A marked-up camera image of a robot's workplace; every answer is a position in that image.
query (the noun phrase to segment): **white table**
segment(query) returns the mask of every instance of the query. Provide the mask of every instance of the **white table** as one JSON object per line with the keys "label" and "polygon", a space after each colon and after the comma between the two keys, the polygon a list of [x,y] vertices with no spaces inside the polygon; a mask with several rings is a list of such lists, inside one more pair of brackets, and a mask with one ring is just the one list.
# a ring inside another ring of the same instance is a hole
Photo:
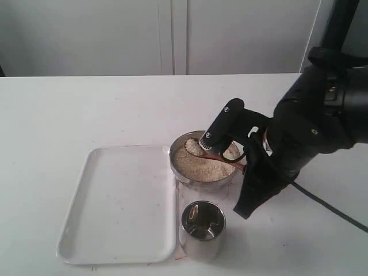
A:
{"label": "white table", "polygon": [[[0,78],[0,275],[367,275],[368,234],[291,186],[248,220],[231,211],[237,195],[228,199],[225,213],[234,223],[225,255],[214,264],[186,258],[94,269],[55,256],[91,150],[169,145],[185,132],[207,128],[235,97],[271,116],[297,77]],[[298,182],[368,224],[367,153],[368,146],[357,145],[318,156]]]}

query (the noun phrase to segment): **wooden spoon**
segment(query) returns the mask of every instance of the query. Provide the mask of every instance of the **wooden spoon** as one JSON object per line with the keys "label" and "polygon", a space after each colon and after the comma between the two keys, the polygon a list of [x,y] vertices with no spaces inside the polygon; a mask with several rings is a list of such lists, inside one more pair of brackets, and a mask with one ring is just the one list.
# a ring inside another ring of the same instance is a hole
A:
{"label": "wooden spoon", "polygon": [[215,155],[215,154],[209,154],[208,152],[204,151],[201,146],[198,143],[198,139],[196,138],[190,138],[188,140],[185,141],[185,145],[184,145],[185,150],[195,156],[195,157],[199,157],[199,158],[204,158],[204,159],[211,159],[211,160],[217,160],[226,164],[229,164],[235,168],[237,168],[240,171],[244,171],[246,168],[246,165],[241,164],[241,163],[227,163],[224,159],[221,158],[220,155]]}

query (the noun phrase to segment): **stainless steel cup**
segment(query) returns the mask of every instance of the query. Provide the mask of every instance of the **stainless steel cup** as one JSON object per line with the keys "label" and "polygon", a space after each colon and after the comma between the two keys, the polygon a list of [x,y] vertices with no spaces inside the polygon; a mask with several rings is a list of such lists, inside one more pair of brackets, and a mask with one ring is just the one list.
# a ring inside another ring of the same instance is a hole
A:
{"label": "stainless steel cup", "polygon": [[[237,170],[235,170],[234,172],[232,172],[231,174],[229,174],[227,177],[225,177],[223,179],[220,179],[220,180],[217,180],[217,181],[201,182],[201,181],[196,181],[196,180],[187,178],[184,175],[182,175],[180,173],[180,171],[178,170],[178,168],[176,167],[175,162],[174,162],[174,157],[175,157],[176,151],[185,145],[186,140],[188,140],[189,138],[200,139],[204,132],[205,131],[189,132],[189,133],[186,133],[186,134],[180,136],[179,138],[177,138],[173,142],[173,144],[170,147],[170,154],[169,154],[170,167],[171,167],[172,171],[174,172],[175,177],[177,178],[177,180],[179,180],[181,183],[183,183],[188,188],[198,190],[198,191],[213,192],[213,191],[216,191],[219,188],[223,187],[227,183],[230,183],[232,178],[237,173]],[[237,149],[237,156],[240,156],[240,152],[239,152],[238,149]]]}
{"label": "stainless steel cup", "polygon": [[188,257],[198,261],[214,259],[225,236],[223,211],[209,201],[189,204],[182,214],[179,241]]}

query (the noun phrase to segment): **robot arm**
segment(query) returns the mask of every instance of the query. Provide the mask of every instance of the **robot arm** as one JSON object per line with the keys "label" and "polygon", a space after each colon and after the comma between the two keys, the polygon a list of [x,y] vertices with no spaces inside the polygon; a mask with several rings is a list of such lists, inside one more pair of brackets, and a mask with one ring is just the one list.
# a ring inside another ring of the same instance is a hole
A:
{"label": "robot arm", "polygon": [[220,156],[233,140],[243,145],[247,167],[234,211],[245,219],[317,154],[368,143],[368,72],[352,69],[368,60],[319,47],[309,60],[313,65],[280,100],[273,118],[232,99],[200,140],[204,150]]}

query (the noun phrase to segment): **metal bowl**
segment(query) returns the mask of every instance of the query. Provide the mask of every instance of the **metal bowl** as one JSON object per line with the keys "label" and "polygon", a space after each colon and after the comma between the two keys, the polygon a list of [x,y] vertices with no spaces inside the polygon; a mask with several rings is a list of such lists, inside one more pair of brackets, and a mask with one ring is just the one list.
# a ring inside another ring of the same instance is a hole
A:
{"label": "metal bowl", "polygon": [[227,177],[225,177],[223,179],[220,179],[220,180],[217,180],[217,181],[201,182],[201,181],[196,181],[196,180],[193,180],[193,179],[190,179],[190,178],[187,178],[187,177],[183,176],[179,172],[179,170],[176,168],[175,163],[174,163],[174,156],[175,156],[176,151],[185,145],[186,140],[188,140],[190,138],[200,139],[204,132],[205,131],[193,131],[193,132],[189,132],[189,133],[184,134],[184,135],[180,136],[179,138],[177,138],[170,147],[170,154],[169,154],[170,166],[171,166],[171,169],[174,172],[177,180],[179,180],[181,183],[183,183],[183,185],[185,185],[185,186],[187,186],[191,189],[198,190],[198,191],[211,192],[211,191],[215,191],[215,190],[223,187],[227,183],[230,183],[232,178],[237,173],[237,170],[235,170],[234,172],[232,172],[231,174],[229,174]]}

